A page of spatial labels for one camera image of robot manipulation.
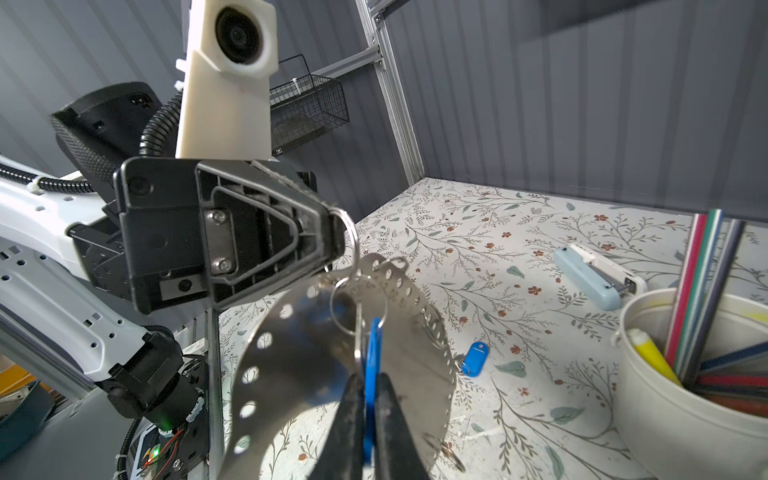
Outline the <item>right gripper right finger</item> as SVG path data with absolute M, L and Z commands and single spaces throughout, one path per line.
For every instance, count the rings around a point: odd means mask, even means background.
M 375 475 L 377 479 L 423 479 L 421 461 L 390 377 L 377 377 L 375 398 Z

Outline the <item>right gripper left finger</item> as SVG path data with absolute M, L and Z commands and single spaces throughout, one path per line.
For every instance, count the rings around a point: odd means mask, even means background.
M 308 479 L 360 480 L 364 432 L 364 380 L 353 374 L 345 385 L 323 450 Z

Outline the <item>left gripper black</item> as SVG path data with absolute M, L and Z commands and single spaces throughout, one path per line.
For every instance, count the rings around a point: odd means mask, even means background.
M 343 222 L 311 171 L 280 161 L 134 157 L 102 219 L 67 230 L 87 278 L 143 314 L 195 301 L 219 310 L 320 272 Z

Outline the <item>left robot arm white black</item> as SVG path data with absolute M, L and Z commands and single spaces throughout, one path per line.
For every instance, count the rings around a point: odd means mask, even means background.
M 344 251 L 346 213 L 314 176 L 275 161 L 172 156 L 185 91 L 97 90 L 51 116 L 81 180 L 1 168 L 1 309 L 65 351 L 132 425 L 119 479 L 183 479 L 208 458 L 212 358 L 142 315 L 220 311 L 321 271 Z

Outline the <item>light blue stapler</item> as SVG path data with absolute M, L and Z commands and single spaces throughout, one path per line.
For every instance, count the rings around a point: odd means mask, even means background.
M 581 244 L 557 248 L 553 258 L 565 277 L 602 310 L 618 310 L 625 297 L 648 291 L 647 282 L 636 273 Z

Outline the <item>yellow highlighter in cup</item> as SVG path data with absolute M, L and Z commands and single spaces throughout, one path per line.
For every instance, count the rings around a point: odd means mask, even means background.
M 627 339 L 636 353 L 657 373 L 677 386 L 682 386 L 652 338 L 643 330 L 632 328 L 626 331 Z

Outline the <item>white pencil cup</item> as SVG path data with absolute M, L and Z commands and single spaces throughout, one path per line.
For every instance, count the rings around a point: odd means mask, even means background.
M 621 354 L 613 416 L 633 458 L 657 479 L 764 479 L 767 421 L 717 405 L 654 370 L 628 343 L 637 328 L 666 340 L 673 289 L 651 291 L 621 311 L 611 343 Z

